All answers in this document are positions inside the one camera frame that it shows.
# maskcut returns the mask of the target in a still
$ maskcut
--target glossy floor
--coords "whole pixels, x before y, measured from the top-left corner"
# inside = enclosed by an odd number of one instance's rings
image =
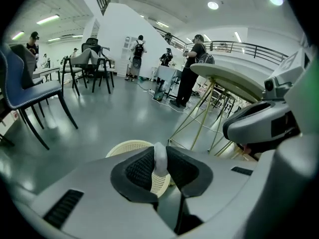
[[[136,83],[115,77],[115,88],[108,94],[105,81],[101,87],[96,86],[95,93],[91,93],[92,81],[88,89],[80,81],[80,97],[71,84],[67,84],[64,98],[79,129],[74,128],[57,97],[49,100],[49,106],[42,102],[45,118],[41,117],[39,111],[38,114],[45,129],[40,128],[31,111],[28,116],[50,150],[46,150],[18,119],[6,133],[15,147],[0,143],[0,172],[3,177],[11,184],[38,194],[77,166],[104,158],[115,145],[123,141],[140,139],[167,145],[174,129],[186,117],[183,111],[189,112],[190,109],[176,108],[177,112],[165,106],[168,105],[165,100],[162,101],[165,105],[160,105]],[[150,82],[140,85],[145,89],[155,87]],[[205,123],[208,128],[216,127],[213,122],[218,112],[219,109],[215,109],[208,113]],[[189,148],[198,128],[199,123],[194,121],[175,139]],[[202,129],[195,151],[207,154],[216,134],[208,128]],[[224,144],[221,142],[216,150]]]

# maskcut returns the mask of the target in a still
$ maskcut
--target black shoe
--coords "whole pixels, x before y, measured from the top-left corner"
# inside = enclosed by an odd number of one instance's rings
[[[180,106],[179,106],[179,103],[176,102],[176,100],[170,100],[169,103],[172,104],[172,105],[174,105],[174,106],[176,106],[176,107],[178,107],[178,108],[180,107]]]

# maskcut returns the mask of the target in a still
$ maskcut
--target round table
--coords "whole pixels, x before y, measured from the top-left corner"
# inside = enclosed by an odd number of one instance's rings
[[[210,85],[208,86],[204,95],[198,101],[197,105],[193,108],[193,110],[189,113],[187,118],[182,122],[182,124],[177,128],[177,130],[174,132],[174,134],[170,137],[169,142],[174,141],[177,144],[179,144],[177,141],[175,141],[173,139],[173,136],[176,135],[177,133],[179,133],[180,131],[182,131],[194,119],[196,119],[198,116],[200,116],[202,113],[205,112],[204,118],[203,118],[201,125],[200,125],[200,128],[198,129],[197,135],[196,135],[194,142],[190,148],[190,150],[192,150],[197,139],[198,139],[198,136],[200,134],[202,126],[205,122],[208,109],[211,105],[211,97],[212,97],[212,93],[213,93],[213,89],[215,87],[215,84],[218,84],[225,89],[225,91],[222,94],[220,94],[220,97],[219,97],[219,98],[221,98],[224,95],[224,98],[225,98],[224,105],[222,107],[222,112],[223,112],[223,109],[224,109],[225,104],[226,104],[227,92],[231,92],[231,93],[237,95],[238,97],[240,97],[240,98],[242,98],[250,103],[255,103],[255,102],[261,100],[262,92],[263,92],[264,88],[261,85],[259,85],[258,83],[256,83],[254,80],[250,79],[249,77],[247,77],[247,76],[245,76],[245,75],[243,75],[235,70],[232,70],[232,69],[229,69],[229,68],[226,68],[223,66],[213,65],[213,64],[193,64],[190,67],[190,69],[194,73],[196,73],[196,74],[198,74],[206,79],[209,79]],[[191,122],[189,122],[185,126],[183,126],[183,124],[190,117],[190,115],[193,113],[193,111],[197,107],[200,106],[200,103],[204,100],[204,98],[205,99],[207,98],[207,96],[206,96],[207,94],[209,95],[207,108],[204,111],[202,111],[198,116],[196,116]],[[217,134],[215,135],[214,141],[211,145],[211,148],[209,149],[209,152],[212,150],[212,148],[214,146],[216,136],[217,136]]]
[[[262,98],[264,87],[237,71],[212,64],[193,64],[190,69],[201,77],[214,79],[218,85],[250,103]]]

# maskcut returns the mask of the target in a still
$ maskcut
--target black backpack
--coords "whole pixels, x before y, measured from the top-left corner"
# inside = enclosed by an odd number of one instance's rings
[[[205,53],[199,59],[196,58],[196,63],[198,63],[198,64],[202,64],[202,63],[215,64],[214,56],[211,55],[211,54],[208,54],[207,51],[206,51],[205,46],[203,44],[202,44],[202,46],[203,46],[203,48],[205,50]]]
[[[137,57],[141,57],[143,52],[144,52],[144,43],[141,43],[139,44],[138,41],[136,41],[138,44],[135,46],[135,52],[134,52],[134,56],[137,56]]]

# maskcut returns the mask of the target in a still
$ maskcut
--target woven basket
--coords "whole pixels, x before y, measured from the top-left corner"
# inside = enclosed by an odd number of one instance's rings
[[[106,155],[106,157],[115,156],[118,154],[122,154],[131,150],[141,149],[145,147],[153,146],[152,143],[141,140],[130,140],[122,142],[116,145],[110,152]],[[170,175],[166,175],[165,177],[158,177],[154,173],[152,173],[152,188],[151,192],[156,194],[157,197],[160,197],[166,189],[168,188],[170,182]]]

